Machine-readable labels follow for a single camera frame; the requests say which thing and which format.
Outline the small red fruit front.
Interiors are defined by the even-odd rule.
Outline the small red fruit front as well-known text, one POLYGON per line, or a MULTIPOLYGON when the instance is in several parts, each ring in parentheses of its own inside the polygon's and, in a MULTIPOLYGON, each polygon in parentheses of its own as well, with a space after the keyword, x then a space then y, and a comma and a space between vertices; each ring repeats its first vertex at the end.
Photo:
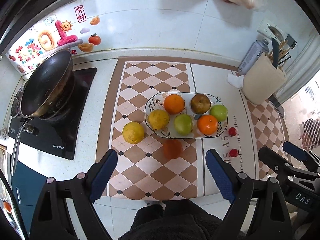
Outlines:
POLYGON ((239 155, 239 151, 237 149, 231 149, 230 152, 229 152, 229 156, 231 158, 235 158, 239 155))

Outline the small red fruit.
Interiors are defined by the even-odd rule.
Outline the small red fruit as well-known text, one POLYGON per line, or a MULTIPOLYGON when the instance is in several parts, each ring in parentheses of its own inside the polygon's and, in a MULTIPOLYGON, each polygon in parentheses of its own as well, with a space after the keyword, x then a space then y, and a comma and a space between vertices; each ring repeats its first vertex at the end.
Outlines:
POLYGON ((237 130, 236 130, 236 128, 235 128, 235 127, 229 128, 228 134, 229 134, 230 137, 235 137, 235 136, 237 135, 237 130))
POLYGON ((229 156, 231 158, 235 158, 239 155, 239 151, 237 149, 231 149, 230 152, 229 152, 229 156))

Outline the small red fruit back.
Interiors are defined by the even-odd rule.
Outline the small red fruit back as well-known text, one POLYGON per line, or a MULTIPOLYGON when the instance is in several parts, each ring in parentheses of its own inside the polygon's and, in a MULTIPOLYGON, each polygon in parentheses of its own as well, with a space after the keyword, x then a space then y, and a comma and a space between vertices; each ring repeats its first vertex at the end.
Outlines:
POLYGON ((230 137, 235 137, 235 136, 237 135, 237 130, 236 130, 236 128, 235 128, 235 127, 229 128, 228 134, 229 134, 230 137))

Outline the yellow lemon back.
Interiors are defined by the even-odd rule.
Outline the yellow lemon back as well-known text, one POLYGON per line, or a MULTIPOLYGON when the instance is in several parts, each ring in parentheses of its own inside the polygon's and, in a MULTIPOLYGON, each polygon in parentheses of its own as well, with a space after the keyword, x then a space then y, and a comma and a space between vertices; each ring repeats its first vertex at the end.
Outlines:
POLYGON ((123 138, 129 144, 138 144, 144 139, 144 127, 138 122, 132 121, 123 128, 123 138))

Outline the yellow lemon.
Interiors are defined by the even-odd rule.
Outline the yellow lemon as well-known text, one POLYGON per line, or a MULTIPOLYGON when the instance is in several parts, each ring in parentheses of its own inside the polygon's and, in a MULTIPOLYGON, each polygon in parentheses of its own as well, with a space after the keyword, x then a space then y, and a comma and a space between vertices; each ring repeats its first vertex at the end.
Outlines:
POLYGON ((123 138, 129 144, 138 144, 144 139, 144 127, 138 122, 132 121, 123 128, 123 138))
POLYGON ((169 114, 161 109, 156 109, 149 115, 149 123, 152 129, 155 131, 165 128, 168 125, 169 121, 169 114))

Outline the orange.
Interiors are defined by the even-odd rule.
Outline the orange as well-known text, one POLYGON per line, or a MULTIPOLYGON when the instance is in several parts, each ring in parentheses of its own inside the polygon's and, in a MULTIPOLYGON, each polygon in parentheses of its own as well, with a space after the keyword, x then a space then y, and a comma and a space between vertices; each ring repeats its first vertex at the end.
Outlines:
POLYGON ((184 110, 185 101, 178 94, 170 94, 164 99, 163 106, 170 115, 175 115, 184 110))
POLYGON ((203 115, 197 120, 197 128, 204 135, 212 135, 217 131, 218 121, 212 115, 203 115))

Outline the dark red-orange fruit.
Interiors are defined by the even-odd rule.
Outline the dark red-orange fruit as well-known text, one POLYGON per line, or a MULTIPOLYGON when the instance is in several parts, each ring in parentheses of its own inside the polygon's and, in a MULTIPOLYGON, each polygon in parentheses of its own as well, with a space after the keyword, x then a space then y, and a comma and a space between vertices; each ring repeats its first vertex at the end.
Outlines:
POLYGON ((181 156, 182 152, 182 144, 176 139, 166 140, 163 144, 163 154, 167 159, 177 159, 181 156))

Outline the green apple back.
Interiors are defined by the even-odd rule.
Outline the green apple back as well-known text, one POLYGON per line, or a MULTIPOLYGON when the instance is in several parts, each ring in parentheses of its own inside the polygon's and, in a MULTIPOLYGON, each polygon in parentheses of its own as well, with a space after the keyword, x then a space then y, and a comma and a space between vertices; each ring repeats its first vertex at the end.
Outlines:
POLYGON ((209 112, 219 122, 225 121, 228 116, 228 109, 224 105, 214 105, 209 112))

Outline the green apple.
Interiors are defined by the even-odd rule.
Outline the green apple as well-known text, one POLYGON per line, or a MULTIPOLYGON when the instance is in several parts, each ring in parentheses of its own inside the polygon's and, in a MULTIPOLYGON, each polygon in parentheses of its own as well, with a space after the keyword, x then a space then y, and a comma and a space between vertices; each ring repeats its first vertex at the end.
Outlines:
POLYGON ((228 116, 228 109, 224 105, 214 105, 209 112, 219 122, 225 121, 228 116))
POLYGON ((179 114, 174 119, 174 128, 180 135, 188 135, 193 128, 192 118, 187 114, 179 114))

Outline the green apple front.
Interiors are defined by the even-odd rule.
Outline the green apple front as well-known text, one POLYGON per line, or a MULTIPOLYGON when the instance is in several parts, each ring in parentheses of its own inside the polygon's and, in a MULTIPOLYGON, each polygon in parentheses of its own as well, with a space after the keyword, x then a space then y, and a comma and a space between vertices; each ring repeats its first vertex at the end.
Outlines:
POLYGON ((192 118, 187 114, 179 114, 174 119, 174 128, 180 135, 188 135, 193 128, 192 118))

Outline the brown russet apple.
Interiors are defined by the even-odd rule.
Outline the brown russet apple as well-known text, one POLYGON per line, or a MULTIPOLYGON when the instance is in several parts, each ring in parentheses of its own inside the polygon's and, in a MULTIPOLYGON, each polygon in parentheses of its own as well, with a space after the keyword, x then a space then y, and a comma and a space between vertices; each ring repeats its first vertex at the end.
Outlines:
POLYGON ((204 94, 196 94, 190 101, 191 110, 195 114, 204 114, 210 110, 211 101, 204 94))

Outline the yellow lemon front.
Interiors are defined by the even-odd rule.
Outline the yellow lemon front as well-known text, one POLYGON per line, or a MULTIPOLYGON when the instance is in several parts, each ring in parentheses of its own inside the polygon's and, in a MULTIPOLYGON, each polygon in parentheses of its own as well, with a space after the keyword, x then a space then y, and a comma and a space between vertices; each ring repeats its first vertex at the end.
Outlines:
POLYGON ((156 109, 149 115, 149 123, 152 129, 155 131, 165 128, 168 125, 169 121, 169 114, 161 109, 156 109))

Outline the white crumpled tissue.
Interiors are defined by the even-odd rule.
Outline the white crumpled tissue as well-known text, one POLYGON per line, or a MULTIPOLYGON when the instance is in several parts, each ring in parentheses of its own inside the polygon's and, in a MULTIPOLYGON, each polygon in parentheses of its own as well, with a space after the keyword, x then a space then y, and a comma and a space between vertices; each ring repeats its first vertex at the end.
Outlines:
POLYGON ((237 89, 242 89, 244 85, 244 75, 236 76, 233 74, 227 75, 227 82, 237 89))

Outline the grey spray can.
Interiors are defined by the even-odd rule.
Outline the grey spray can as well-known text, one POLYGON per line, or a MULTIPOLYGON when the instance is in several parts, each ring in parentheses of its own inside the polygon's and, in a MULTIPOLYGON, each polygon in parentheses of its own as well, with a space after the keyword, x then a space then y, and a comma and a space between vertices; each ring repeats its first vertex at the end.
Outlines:
POLYGON ((252 43, 238 67, 238 73, 240 75, 245 75, 251 69, 253 64, 255 64, 257 59, 259 59, 261 54, 269 52, 268 44, 269 42, 265 38, 262 40, 256 40, 252 43))

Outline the black plug adapter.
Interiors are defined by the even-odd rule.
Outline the black plug adapter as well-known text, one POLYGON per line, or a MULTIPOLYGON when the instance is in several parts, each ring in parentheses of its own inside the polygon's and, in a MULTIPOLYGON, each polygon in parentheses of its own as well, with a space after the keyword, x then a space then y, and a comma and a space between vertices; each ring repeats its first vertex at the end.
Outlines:
POLYGON ((290 35, 288 34, 286 39, 285 39, 285 43, 288 47, 290 47, 291 49, 293 49, 296 44, 297 44, 297 41, 290 35))

